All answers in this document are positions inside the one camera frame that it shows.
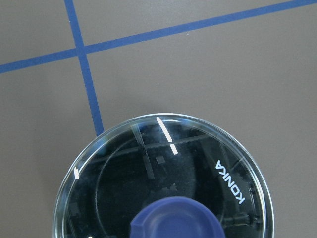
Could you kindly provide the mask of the glass lid with blue knob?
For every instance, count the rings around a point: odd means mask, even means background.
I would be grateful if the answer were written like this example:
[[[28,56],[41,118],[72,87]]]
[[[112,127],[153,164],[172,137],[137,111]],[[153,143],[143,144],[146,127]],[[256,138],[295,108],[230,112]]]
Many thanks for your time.
[[[54,238],[272,238],[265,179],[233,136],[181,114],[102,133],[62,181]]]

